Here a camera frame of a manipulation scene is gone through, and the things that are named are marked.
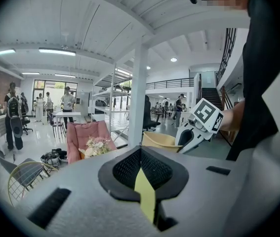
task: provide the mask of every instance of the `pink armchair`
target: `pink armchair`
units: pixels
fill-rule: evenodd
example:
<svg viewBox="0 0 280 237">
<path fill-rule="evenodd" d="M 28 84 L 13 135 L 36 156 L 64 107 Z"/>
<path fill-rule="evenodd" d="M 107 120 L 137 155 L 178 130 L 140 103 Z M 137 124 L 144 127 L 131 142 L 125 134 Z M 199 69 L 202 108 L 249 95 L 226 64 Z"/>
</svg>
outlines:
<svg viewBox="0 0 280 237">
<path fill-rule="evenodd" d="M 111 150 L 116 150 L 114 142 L 104 121 L 78 124 L 67 123 L 67 159 L 69 164 L 80 160 L 78 148 L 87 149 L 86 142 L 89 137 L 102 137 L 110 140 L 108 146 Z"/>
</svg>

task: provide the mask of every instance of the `stair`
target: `stair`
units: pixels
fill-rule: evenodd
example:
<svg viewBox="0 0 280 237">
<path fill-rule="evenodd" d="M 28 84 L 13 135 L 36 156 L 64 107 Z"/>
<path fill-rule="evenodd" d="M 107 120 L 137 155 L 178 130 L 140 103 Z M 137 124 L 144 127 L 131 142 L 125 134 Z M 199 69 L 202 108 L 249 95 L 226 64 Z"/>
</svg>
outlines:
<svg viewBox="0 0 280 237">
<path fill-rule="evenodd" d="M 223 110 L 221 98 L 216 88 L 202 88 L 202 97 L 216 106 L 219 110 Z"/>
</svg>

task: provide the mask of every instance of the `yellow wire chair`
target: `yellow wire chair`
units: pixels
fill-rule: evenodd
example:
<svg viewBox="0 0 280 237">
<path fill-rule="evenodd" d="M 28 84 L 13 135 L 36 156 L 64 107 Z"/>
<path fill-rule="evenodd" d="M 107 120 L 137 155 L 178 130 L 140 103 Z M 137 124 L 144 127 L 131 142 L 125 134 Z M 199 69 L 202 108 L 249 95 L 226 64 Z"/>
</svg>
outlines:
<svg viewBox="0 0 280 237">
<path fill-rule="evenodd" d="M 58 171 L 51 165 L 39 161 L 27 161 L 18 165 L 8 180 L 8 197 L 12 206 L 24 198 L 39 183 L 49 178 L 51 171 Z"/>
</svg>

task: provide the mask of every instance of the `yellow bin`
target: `yellow bin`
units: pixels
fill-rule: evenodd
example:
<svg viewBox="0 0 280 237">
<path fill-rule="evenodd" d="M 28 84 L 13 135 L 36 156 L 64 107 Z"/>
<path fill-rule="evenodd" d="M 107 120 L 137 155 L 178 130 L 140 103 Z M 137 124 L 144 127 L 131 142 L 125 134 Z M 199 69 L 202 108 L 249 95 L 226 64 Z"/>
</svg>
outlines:
<svg viewBox="0 0 280 237">
<path fill-rule="evenodd" d="M 175 137 L 154 132 L 144 132 L 142 146 L 163 148 L 175 153 L 181 148 L 181 146 L 175 146 Z"/>
</svg>

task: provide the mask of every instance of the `black slot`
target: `black slot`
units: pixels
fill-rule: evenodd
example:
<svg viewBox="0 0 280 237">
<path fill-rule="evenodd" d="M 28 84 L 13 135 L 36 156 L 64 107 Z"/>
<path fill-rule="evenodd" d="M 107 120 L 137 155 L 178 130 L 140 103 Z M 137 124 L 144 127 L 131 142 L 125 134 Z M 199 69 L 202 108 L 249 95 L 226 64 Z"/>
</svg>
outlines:
<svg viewBox="0 0 280 237">
<path fill-rule="evenodd" d="M 71 191 L 57 188 L 30 216 L 29 220 L 45 229 L 64 204 Z"/>
<path fill-rule="evenodd" d="M 220 168 L 220 167 L 215 167 L 215 166 L 209 166 L 208 168 L 206 168 L 206 170 L 218 173 L 218 174 L 222 174 L 222 175 L 229 175 L 231 170 L 227 169 L 227 168 Z"/>
</svg>

